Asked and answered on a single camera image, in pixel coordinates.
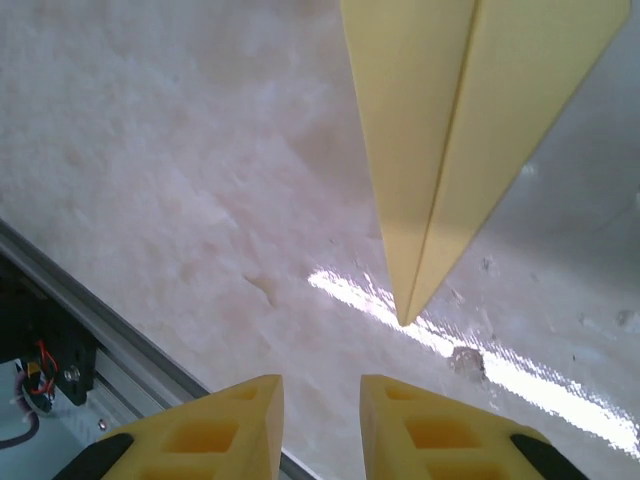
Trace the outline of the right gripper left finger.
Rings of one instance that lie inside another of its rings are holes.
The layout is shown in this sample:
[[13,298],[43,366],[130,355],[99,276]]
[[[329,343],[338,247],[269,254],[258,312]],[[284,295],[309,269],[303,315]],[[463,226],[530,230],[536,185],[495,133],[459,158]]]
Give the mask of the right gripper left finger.
[[278,480],[279,375],[263,375],[120,427],[134,442],[103,480]]

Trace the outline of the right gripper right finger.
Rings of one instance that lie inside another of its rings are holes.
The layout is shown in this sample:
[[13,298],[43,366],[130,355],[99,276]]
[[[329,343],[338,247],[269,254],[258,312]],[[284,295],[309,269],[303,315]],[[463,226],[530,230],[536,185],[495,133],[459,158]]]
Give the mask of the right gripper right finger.
[[589,480],[538,431],[383,375],[360,424],[367,480]]

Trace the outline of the yellow paper sheet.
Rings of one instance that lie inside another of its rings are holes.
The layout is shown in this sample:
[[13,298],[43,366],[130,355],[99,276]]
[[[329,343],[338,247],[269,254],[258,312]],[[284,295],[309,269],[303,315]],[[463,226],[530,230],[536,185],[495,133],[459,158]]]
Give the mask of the yellow paper sheet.
[[411,324],[631,0],[341,0],[396,317]]

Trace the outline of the long aluminium mounting rail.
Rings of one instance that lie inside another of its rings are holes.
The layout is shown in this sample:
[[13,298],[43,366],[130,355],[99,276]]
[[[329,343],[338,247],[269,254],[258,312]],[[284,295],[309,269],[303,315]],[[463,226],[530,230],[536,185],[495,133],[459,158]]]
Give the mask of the long aluminium mounting rail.
[[[93,389],[75,406],[36,408],[27,375],[0,364],[0,480],[103,480],[133,444],[129,423],[212,394],[55,262],[0,219],[0,256],[53,297],[98,342]],[[278,480],[320,480],[281,448]]]

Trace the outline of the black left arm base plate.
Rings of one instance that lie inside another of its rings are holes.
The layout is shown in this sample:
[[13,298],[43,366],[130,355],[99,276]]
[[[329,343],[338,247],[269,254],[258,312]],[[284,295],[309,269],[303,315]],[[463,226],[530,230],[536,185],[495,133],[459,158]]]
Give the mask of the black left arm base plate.
[[37,409],[51,412],[60,394],[75,406],[86,402],[97,348],[79,321],[0,256],[0,364],[26,373],[22,390]]

